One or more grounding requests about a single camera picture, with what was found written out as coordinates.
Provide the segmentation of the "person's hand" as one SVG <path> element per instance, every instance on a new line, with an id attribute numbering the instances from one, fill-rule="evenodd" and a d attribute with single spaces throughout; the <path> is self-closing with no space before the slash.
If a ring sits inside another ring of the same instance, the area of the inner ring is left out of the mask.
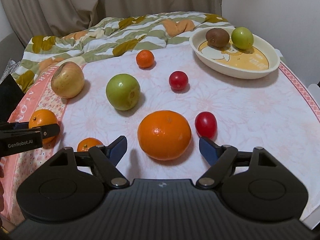
<path id="1" fill-rule="evenodd" d="M 4 177 L 3 168 L 0 166 L 0 178 L 2 179 Z M 4 189 L 2 182 L 0 181 L 0 213 L 4 210 Z"/>

